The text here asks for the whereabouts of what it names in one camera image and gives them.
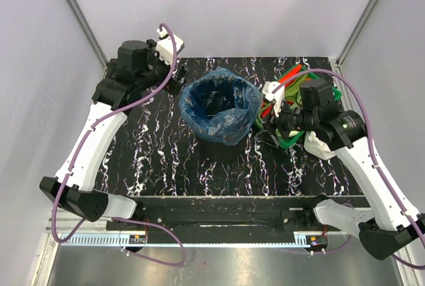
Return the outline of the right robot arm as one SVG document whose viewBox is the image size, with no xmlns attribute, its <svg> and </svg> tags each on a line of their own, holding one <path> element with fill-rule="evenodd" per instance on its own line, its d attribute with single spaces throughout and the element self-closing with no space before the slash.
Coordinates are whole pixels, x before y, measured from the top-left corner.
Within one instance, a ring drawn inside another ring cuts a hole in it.
<svg viewBox="0 0 425 286">
<path fill-rule="evenodd" d="M 263 101 L 270 113 L 262 130 L 274 144 L 292 131 L 312 131 L 345 164 L 371 211 L 360 212 L 321 195 L 304 206 L 299 221 L 310 229 L 332 226 L 359 239 L 375 259 L 384 260 L 424 236 L 424 215 L 403 195 L 375 151 L 365 115 L 343 111 L 332 85 L 323 79 L 303 82 L 301 107 L 290 108 L 279 82 L 266 82 Z"/>
</svg>

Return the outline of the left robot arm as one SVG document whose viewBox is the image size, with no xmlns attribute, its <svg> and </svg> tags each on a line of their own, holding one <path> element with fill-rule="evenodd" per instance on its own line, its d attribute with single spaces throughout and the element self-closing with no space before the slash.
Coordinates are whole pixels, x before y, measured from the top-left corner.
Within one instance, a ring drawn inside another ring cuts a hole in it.
<svg viewBox="0 0 425 286">
<path fill-rule="evenodd" d="M 120 218 L 123 225 L 136 230 L 143 224 L 144 214 L 132 198 L 107 194 L 94 188 L 98 169 L 119 128 L 127 120 L 129 110 L 107 119 L 105 115 L 142 99 L 142 93 L 158 87 L 168 75 L 174 52 L 184 42 L 177 36 L 159 41 L 128 40 L 118 48 L 116 58 L 109 61 L 106 77 L 96 86 L 89 116 L 80 136 L 87 136 L 82 148 L 73 147 L 68 158 L 53 177 L 43 177 L 39 188 L 54 201 L 61 182 L 68 178 L 59 207 L 90 222 L 100 218 Z"/>
</svg>

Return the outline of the detached blue trash bag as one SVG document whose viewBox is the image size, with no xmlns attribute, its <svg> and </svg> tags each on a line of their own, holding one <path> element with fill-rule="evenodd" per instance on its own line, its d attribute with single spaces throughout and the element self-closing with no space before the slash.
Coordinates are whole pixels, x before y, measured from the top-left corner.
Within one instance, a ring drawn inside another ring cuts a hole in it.
<svg viewBox="0 0 425 286">
<path fill-rule="evenodd" d="M 248 134 L 261 105 L 259 89 L 223 67 L 189 84 L 179 100 L 181 118 L 198 137 L 227 146 Z"/>
</svg>

